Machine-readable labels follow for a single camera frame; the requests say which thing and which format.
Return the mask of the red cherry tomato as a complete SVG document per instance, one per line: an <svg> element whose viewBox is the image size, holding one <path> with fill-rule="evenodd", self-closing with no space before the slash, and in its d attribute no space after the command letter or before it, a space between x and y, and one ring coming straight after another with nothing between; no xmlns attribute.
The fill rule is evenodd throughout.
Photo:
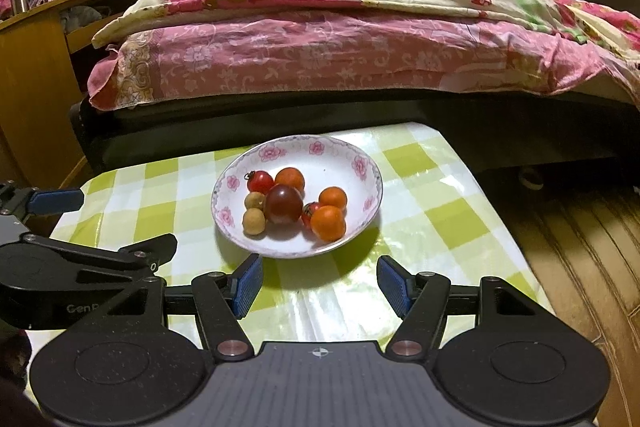
<svg viewBox="0 0 640 427"><path fill-rule="evenodd" d="M244 179L250 193L266 195L274 185L273 177L265 170L252 170L244 176Z"/></svg>

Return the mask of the orange tangerine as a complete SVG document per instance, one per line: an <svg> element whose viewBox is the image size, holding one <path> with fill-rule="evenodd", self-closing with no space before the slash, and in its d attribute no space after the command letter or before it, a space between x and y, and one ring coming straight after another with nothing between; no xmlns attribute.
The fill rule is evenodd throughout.
<svg viewBox="0 0 640 427"><path fill-rule="evenodd" d="M318 203L321 206L333 206L341 211L346 209L348 199L341 187L330 186L325 188L319 195Z"/></svg>

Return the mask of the brown longan front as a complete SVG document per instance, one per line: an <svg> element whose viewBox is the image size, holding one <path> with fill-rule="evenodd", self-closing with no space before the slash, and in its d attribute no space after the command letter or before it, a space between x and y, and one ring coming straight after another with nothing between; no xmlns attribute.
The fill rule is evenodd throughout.
<svg viewBox="0 0 640 427"><path fill-rule="evenodd" d="M259 208L248 208L242 218L243 232L248 236L257 236L265 232L266 217Z"/></svg>

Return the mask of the brown longan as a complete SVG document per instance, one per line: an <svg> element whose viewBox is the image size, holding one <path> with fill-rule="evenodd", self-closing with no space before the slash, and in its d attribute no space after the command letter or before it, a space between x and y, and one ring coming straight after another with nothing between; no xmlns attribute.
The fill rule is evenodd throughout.
<svg viewBox="0 0 640 427"><path fill-rule="evenodd" d="M265 232L266 217L259 208L248 208L242 218L243 232L248 236L257 236Z"/></svg>
<svg viewBox="0 0 640 427"><path fill-rule="evenodd" d="M250 192L244 199L244 206L246 209L258 209L264 210L266 201L266 195L260 192Z"/></svg>

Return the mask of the brown longan back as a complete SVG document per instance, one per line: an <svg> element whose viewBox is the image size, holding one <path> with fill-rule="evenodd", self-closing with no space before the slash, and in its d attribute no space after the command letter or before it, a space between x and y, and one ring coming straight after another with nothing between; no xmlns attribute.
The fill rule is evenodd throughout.
<svg viewBox="0 0 640 427"><path fill-rule="evenodd" d="M266 195L260 192L250 192L244 199L244 206L246 209L258 209L264 210L266 201Z"/></svg>

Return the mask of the dark purple tomato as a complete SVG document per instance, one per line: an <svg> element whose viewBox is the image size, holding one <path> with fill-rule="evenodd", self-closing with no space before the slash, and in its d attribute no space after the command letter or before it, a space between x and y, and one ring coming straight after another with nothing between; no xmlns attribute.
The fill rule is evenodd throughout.
<svg viewBox="0 0 640 427"><path fill-rule="evenodd" d="M264 213L274 225L292 225L303 212L303 199L295 188L276 184L266 195Z"/></svg>

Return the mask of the orange tangerine front plate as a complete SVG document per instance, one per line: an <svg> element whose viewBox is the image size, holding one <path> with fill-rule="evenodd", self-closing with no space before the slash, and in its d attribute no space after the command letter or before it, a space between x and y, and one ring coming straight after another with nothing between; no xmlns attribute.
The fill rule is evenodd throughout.
<svg viewBox="0 0 640 427"><path fill-rule="evenodd" d="M335 206L320 206L310 218L311 231L323 242L331 243L346 233L343 211Z"/></svg>

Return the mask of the orange tangerine plate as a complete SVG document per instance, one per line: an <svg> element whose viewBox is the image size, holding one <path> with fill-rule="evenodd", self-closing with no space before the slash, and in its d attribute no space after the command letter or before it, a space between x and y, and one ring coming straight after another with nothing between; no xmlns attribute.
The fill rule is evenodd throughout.
<svg viewBox="0 0 640 427"><path fill-rule="evenodd" d="M311 231L323 242L331 243L346 233L343 211L335 206L320 206L310 218Z"/></svg>
<svg viewBox="0 0 640 427"><path fill-rule="evenodd" d="M274 182L293 187L296 191L299 191L300 194L304 193L305 178L303 173L294 167L281 169L274 177Z"/></svg>

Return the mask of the red tomato in plate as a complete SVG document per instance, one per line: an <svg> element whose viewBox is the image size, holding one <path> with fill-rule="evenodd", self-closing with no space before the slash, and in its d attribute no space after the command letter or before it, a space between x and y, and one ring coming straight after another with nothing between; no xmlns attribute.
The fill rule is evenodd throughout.
<svg viewBox="0 0 640 427"><path fill-rule="evenodd" d="M311 218L314 215L314 212L320 207L321 205L318 202L308 202L308 204L303 207L303 212L300 215L300 220L302 220L303 225L306 229L311 229Z"/></svg>

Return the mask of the orange tangerine back plate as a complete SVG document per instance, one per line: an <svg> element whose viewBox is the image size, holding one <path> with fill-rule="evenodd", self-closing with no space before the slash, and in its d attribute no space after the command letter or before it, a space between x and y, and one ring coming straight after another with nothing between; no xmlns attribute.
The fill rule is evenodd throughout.
<svg viewBox="0 0 640 427"><path fill-rule="evenodd" d="M274 177L274 182L293 187L296 191L299 191L300 194L304 193L305 178L303 173L294 167L281 169Z"/></svg>

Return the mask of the wooden cabinet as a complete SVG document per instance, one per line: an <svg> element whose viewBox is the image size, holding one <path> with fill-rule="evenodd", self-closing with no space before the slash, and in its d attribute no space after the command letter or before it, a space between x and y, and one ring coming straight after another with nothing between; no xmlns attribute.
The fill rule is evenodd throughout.
<svg viewBox="0 0 640 427"><path fill-rule="evenodd" d="M68 112L84 97L72 55L137 0L54 0L1 24L1 178L57 188L82 164ZM107 16L70 32L62 13L78 6Z"/></svg>

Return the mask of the white floral plate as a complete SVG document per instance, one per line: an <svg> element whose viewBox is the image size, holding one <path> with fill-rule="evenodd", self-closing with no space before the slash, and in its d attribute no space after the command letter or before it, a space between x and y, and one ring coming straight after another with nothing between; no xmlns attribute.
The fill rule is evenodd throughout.
<svg viewBox="0 0 640 427"><path fill-rule="evenodd" d="M210 209L230 243L269 258L306 258L356 239L374 220L383 180L359 147L299 134L256 145L218 176Z"/></svg>

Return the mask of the pink floral bedsheet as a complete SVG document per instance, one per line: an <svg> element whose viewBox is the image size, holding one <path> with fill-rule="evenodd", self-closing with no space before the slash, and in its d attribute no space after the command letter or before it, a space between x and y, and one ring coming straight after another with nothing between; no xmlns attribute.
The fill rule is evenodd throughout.
<svg viewBox="0 0 640 427"><path fill-rule="evenodd" d="M252 13L142 30L102 46L99 110L243 93L568 91L639 101L639 62L496 20L375 9Z"/></svg>

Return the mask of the dark bed frame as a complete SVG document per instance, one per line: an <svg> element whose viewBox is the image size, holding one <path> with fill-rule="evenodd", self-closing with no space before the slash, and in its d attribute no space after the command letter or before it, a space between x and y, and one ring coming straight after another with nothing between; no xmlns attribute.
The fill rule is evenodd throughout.
<svg viewBox="0 0 640 427"><path fill-rule="evenodd" d="M96 171L293 134L415 122L438 131L475 173L547 166L572 179L639 180L638 109L583 94L277 91L113 110L82 101L70 121Z"/></svg>

